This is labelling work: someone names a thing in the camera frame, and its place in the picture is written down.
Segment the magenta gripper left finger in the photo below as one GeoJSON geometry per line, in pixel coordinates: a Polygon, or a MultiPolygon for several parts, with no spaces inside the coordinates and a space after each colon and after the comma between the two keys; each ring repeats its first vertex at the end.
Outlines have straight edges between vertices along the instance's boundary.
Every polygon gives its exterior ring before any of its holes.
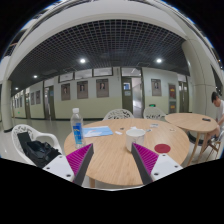
{"type": "Polygon", "coordinates": [[[67,156],[57,156],[44,170],[81,186],[93,154],[93,145],[88,144],[67,156]]]}

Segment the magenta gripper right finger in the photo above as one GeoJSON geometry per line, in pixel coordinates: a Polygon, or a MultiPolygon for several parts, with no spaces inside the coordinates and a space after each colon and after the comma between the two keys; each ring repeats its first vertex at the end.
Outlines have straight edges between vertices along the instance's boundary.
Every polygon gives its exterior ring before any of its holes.
{"type": "Polygon", "coordinates": [[[182,169],[168,154],[157,153],[133,143],[131,153],[136,162],[139,174],[144,185],[152,183],[182,169]]]}

